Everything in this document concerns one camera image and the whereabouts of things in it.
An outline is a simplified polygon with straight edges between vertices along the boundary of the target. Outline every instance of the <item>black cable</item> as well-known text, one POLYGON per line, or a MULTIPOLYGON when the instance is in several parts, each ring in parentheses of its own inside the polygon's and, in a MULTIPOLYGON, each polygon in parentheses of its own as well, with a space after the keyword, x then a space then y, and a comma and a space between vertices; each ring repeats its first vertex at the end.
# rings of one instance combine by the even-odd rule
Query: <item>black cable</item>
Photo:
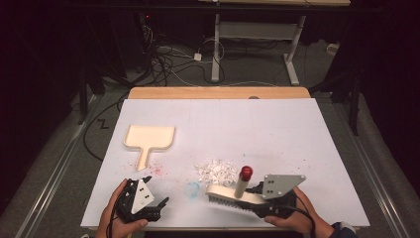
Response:
POLYGON ((160 57, 156 57, 156 60, 158 61, 158 65, 160 65, 160 68, 161 68, 160 74, 163 74, 163 80, 161 80, 161 81, 164 81, 164 86, 167 86, 168 75, 167 75, 167 71, 165 69, 166 63, 160 57))
POLYGON ((242 59, 242 58, 244 58, 244 57, 246 57, 247 56, 247 54, 248 54, 248 47, 247 47, 247 45, 245 45, 245 44, 241 44, 241 43, 239 43, 239 42, 236 42, 236 41, 233 41, 233 40, 230 40, 230 39, 226 39, 226 40, 228 40, 228 41, 231 41, 231 42, 233 42, 233 43, 236 43, 236 44, 238 44, 238 45, 242 45, 242 47, 244 48, 244 52, 239 56, 239 57, 236 57, 236 58, 230 58, 229 56, 228 56, 228 51, 229 50, 240 50, 240 49, 232 49, 232 48, 229 48, 229 47, 226 47, 226 44, 225 43, 223 43, 224 44, 224 58, 225 59, 227 59, 227 60, 240 60, 240 59, 242 59))
POLYGON ((181 71, 183 71, 183 70, 185 70, 185 69, 188 69, 188 68, 190 68, 190 67, 199 67, 199 68, 201 68, 201 70, 202 70, 202 72, 203 72, 203 79, 204 79, 204 81, 206 81, 206 82, 208 82, 208 83, 211 83, 210 81, 208 81, 207 80, 207 78, 206 78, 206 72, 205 72, 205 69, 204 69, 204 67, 203 66, 201 66, 201 65, 190 65, 190 66, 187 66, 187 67, 185 67, 185 68, 183 68, 183 69, 180 69, 180 70, 178 70, 178 71, 176 71, 175 73, 179 73, 179 72, 181 72, 181 71))
POLYGON ((160 56, 160 57, 164 59, 164 63, 167 65, 167 68, 173 68, 173 60, 171 58, 165 57, 165 56, 160 56))
POLYGON ((172 45, 170 43, 167 43, 167 46, 170 48, 170 50, 168 52, 166 52, 166 53, 160 53, 160 52, 157 51, 157 53, 158 54, 161 54, 161 55, 164 55, 164 56, 170 56, 170 53, 173 51, 173 47, 172 47, 172 45))
POLYGON ((275 74, 274 74, 274 76, 272 77, 272 79, 273 79, 272 84, 274 84, 274 85, 275 85, 275 76, 276 76, 276 75, 278 75, 279 73, 283 72, 285 69, 287 69, 287 66, 288 66, 290 63, 291 63, 291 61, 290 61, 290 62, 286 62, 286 63, 285 63, 285 66, 284 66, 281 70, 279 70, 277 73, 275 73, 275 74))
POLYGON ((294 207, 294 206, 289 206, 289 205, 282 205, 281 208, 286 208, 286 209, 290 209, 290 210, 293 210, 293 211, 297 211, 297 212, 301 213, 302 215, 306 216, 310 220, 311 225, 312 225, 310 235, 311 235, 312 238, 315 238, 315 220, 314 220, 314 218, 312 218, 312 216, 309 214, 309 212, 306 212, 306 211, 304 211, 300 208, 297 208, 297 207, 294 207))
MULTIPOLYGON (((124 97, 128 96, 130 91, 125 92, 120 98, 118 98, 118 102, 124 102, 124 97)), ((118 112, 121 112, 120 103, 117 103, 117 110, 118 112)))
POLYGON ((168 34, 160 34, 160 36, 164 36, 164 37, 167 37, 169 39, 173 39, 176 42, 181 42, 184 46, 189 47, 189 48, 191 48, 191 49, 193 49, 195 51, 197 50, 195 47, 193 47, 193 45, 195 45, 195 44, 190 43, 190 42, 188 42, 188 41, 186 41, 184 39, 181 39, 181 38, 178 38, 178 37, 175 37, 175 36, 172 36, 172 35, 168 35, 168 34))
POLYGON ((188 61, 188 62, 184 62, 182 64, 173 65, 172 67, 179 67, 179 66, 187 65, 187 64, 190 64, 190 63, 193 63, 193 62, 196 62, 196 60, 191 60, 191 61, 188 61))
POLYGON ((99 156, 97 156, 95 153, 93 153, 90 149, 89 149, 89 147, 87 146, 87 143, 86 143, 86 135, 87 135, 87 132, 89 131, 89 128, 92 126, 92 124, 93 124, 93 122, 95 122, 103 113, 105 113, 108 109, 110 109, 110 108, 112 108, 113 106, 115 106, 115 105, 118 105, 119 103, 121 103, 122 101, 117 101, 117 102, 114 102, 114 103, 112 103, 111 105, 109 105, 109 106, 107 106, 105 109, 103 109, 97 116, 95 116, 95 118, 93 118, 92 119, 92 121, 90 121, 89 122, 89 124, 87 125, 87 127, 86 127, 86 130, 84 131, 84 134, 83 134, 83 145, 84 145, 84 147, 85 147, 85 149, 86 149, 86 151, 92 156, 92 157, 94 157, 95 159, 97 159, 98 161, 100 161, 100 162, 103 162, 104 161, 104 159, 103 158, 100 158, 99 156))
POLYGON ((107 238, 112 238, 112 225, 114 223, 114 220, 118 218, 118 217, 114 217, 114 214, 115 214, 115 210, 117 209, 118 200, 123 194, 124 194, 124 191, 122 191, 118 195, 117 199, 115 200, 114 206, 112 207, 111 216, 109 217, 109 223, 108 223, 107 232, 106 232, 107 238))
POLYGON ((148 84, 154 84, 155 86, 159 86, 159 84, 165 80, 165 69, 164 69, 164 62, 161 59, 154 58, 156 60, 156 65, 160 67, 160 70, 154 68, 154 72, 158 72, 157 75, 154 75, 154 80, 149 82, 148 84))
POLYGON ((311 220, 311 224, 312 224, 312 229, 311 229, 311 237, 313 237, 313 238, 315 238, 315 221, 314 221, 314 219, 312 218, 312 216, 309 214, 309 209, 308 209, 308 207, 306 207, 306 205, 305 205, 305 203, 303 202, 303 200, 302 200, 302 198, 300 198, 298 195, 296 195, 296 193, 294 193, 294 192, 290 192, 289 194, 291 194, 291 195, 293 195, 294 197, 296 197, 299 201, 300 201, 300 203, 302 203, 302 205, 303 205, 303 207, 305 207, 305 210, 306 210, 306 213, 307 213, 307 215, 305 215, 306 217, 308 217, 309 218, 309 220, 311 220))
POLYGON ((232 43, 236 43, 239 45, 243 45, 245 47, 252 47, 252 48, 257 48, 256 50, 249 50, 249 52, 259 52, 259 51, 263 51, 263 50, 272 50, 274 49, 278 43, 280 42, 280 40, 269 40, 268 45, 266 45, 265 47, 260 47, 260 46, 256 46, 256 44, 266 44, 266 43, 262 43, 262 42, 254 42, 254 43, 245 43, 243 41, 234 41, 232 39, 228 39, 228 38, 222 38, 221 40, 226 40, 228 42, 232 42, 232 43))
POLYGON ((148 67, 146 70, 145 70, 145 72, 142 74, 142 75, 140 75, 140 76, 138 76, 136 79, 134 79, 133 81, 132 81, 132 83, 138 83, 138 82, 140 82, 140 81, 143 81, 143 80, 145 80, 146 78, 148 78, 150 75, 151 75, 151 73, 152 73, 152 68, 151 67, 148 67))

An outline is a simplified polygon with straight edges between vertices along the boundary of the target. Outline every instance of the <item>desk leg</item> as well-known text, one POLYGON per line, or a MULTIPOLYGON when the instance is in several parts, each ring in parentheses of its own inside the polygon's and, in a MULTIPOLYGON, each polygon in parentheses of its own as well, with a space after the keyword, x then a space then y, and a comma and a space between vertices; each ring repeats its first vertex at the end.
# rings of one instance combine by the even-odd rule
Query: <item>desk leg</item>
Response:
POLYGON ((300 34, 302 33, 303 24, 305 23, 306 16, 301 16, 299 18, 299 23, 296 25, 296 29, 294 30, 293 39, 290 46, 290 52, 288 54, 284 54, 284 63, 286 65, 286 69, 290 78, 290 82, 293 86, 299 85, 299 80, 297 79, 296 71, 294 70, 293 66, 293 56, 296 52, 297 44, 299 43, 300 34))
POLYGON ((216 14, 216 21, 214 24, 214 52, 213 52, 213 64, 211 69, 211 81, 219 81, 219 63, 220 63, 220 53, 219 53, 219 40, 220 40, 220 14, 216 14))

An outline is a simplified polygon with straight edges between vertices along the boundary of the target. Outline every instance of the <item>metal bracket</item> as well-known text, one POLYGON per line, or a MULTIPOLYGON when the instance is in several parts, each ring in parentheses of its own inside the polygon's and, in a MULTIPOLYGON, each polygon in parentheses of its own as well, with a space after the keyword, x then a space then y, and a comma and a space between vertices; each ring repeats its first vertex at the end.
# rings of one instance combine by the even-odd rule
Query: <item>metal bracket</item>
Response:
POLYGON ((306 176, 267 175, 264 177, 262 185, 262 198, 272 199, 282 197, 305 180, 306 176))

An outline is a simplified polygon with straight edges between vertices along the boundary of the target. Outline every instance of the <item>white tabletop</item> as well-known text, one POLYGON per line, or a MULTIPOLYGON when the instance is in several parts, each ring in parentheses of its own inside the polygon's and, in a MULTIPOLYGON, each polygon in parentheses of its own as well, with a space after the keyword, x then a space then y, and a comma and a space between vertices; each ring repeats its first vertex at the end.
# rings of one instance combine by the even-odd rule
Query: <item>white tabletop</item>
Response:
POLYGON ((158 222, 146 230, 268 229, 252 212, 210 203, 195 165, 212 160, 254 169, 249 186, 264 175, 305 175, 299 187, 329 223, 369 226, 315 99, 128 99, 87 205, 82 227, 94 228, 122 179, 152 176, 157 202, 169 196, 158 222), (175 126, 171 147, 150 154, 137 172, 139 151, 123 141, 129 125, 175 126), (196 196, 185 192, 198 184, 196 196))

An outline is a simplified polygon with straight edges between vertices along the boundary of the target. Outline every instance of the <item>human hand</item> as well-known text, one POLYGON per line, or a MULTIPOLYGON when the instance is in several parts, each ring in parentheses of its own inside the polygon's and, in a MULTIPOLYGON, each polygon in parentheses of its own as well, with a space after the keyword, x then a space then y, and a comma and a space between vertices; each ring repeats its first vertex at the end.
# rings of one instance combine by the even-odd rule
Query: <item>human hand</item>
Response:
MULTIPOLYGON (((315 221, 315 236, 317 238, 330 237, 334 231, 334 228, 316 213, 312 202, 302 190, 300 190, 298 187, 295 187, 293 190, 296 193, 296 196, 300 198, 296 198, 296 207, 308 212, 315 221)), ((277 216, 266 216, 264 221, 276 227, 290 228, 303 234, 309 234, 312 229, 312 223, 310 219, 297 211, 293 212, 287 219, 277 216)))
MULTIPOLYGON (((124 190, 126 186, 127 180, 124 179, 120 185, 114 190, 109 199, 108 205, 104 208, 101 220, 99 222, 98 230, 96 232, 97 238, 110 238, 107 236, 108 232, 108 225, 110 223, 112 209, 114 207, 115 202, 118 199, 118 196, 124 190)), ((114 220, 112 221, 112 238, 125 238, 129 234, 142 229, 143 227, 148 225, 148 220, 141 219, 131 223, 125 224, 120 218, 114 214, 114 220)))

